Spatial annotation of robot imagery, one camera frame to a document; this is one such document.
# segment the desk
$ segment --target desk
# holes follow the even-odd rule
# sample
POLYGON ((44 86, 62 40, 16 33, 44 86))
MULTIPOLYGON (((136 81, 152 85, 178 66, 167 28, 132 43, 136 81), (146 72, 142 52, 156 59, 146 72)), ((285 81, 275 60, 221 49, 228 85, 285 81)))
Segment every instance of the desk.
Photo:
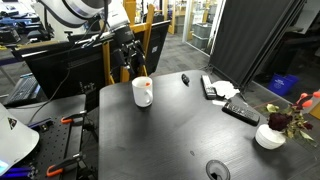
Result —
MULTIPOLYGON (((283 180, 317 163, 292 140, 276 150, 263 149, 254 139, 258 127, 205 99, 204 71, 183 73, 189 87, 182 72, 152 78, 154 101, 144 110, 134 104, 131 82, 100 91, 99 179, 206 180, 207 162, 217 159, 231 179, 283 180)), ((238 97, 232 101, 245 106, 238 97)))
MULTIPOLYGON (((85 108, 85 99, 86 99, 85 95, 78 95, 78 96, 54 100, 48 103, 47 105, 45 105, 36 114, 32 122, 41 121, 48 117, 51 117, 55 121, 59 121, 62 117, 79 113, 80 111, 83 111, 85 108)), ((9 109, 10 113, 12 113, 17 119, 19 119, 21 122, 25 124, 29 122, 30 118, 33 116, 36 110, 37 108, 9 109)), ((71 155, 74 155, 80 151, 81 135, 82 135, 82 126, 72 126, 70 135, 69 135, 69 144, 65 152, 66 157, 70 157, 71 155)), ((38 179, 46 179, 44 176, 45 172, 40 171, 40 169, 41 168, 46 169, 47 167, 38 167, 38 168, 39 168, 39 176, 40 176, 38 179)), ((76 175, 77 175, 76 168, 68 169, 63 173, 63 176, 61 178, 66 180, 72 180, 72 179, 76 179, 75 178, 76 175)), ((59 176, 50 178, 50 180, 53 180, 53 179, 59 179, 59 176)))

